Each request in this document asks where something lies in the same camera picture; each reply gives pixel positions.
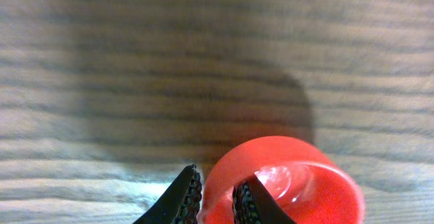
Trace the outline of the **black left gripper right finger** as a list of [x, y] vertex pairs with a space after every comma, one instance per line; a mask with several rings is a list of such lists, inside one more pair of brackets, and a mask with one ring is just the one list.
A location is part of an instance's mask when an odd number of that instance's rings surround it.
[[232, 199], [235, 224], [296, 224], [279, 207], [256, 175], [234, 186]]

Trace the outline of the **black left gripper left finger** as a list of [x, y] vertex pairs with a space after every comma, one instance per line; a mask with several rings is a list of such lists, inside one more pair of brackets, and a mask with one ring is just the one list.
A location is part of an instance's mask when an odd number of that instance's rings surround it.
[[133, 224], [197, 224], [201, 206], [201, 175], [186, 166], [163, 195]]

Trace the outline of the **red plastic measuring scoop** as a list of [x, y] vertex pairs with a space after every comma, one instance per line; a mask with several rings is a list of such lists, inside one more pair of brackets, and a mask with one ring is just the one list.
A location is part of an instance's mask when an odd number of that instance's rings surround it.
[[205, 181], [198, 222], [233, 223], [233, 188], [252, 175], [296, 223], [363, 223], [357, 183], [318, 148], [286, 136], [255, 138], [226, 153]]

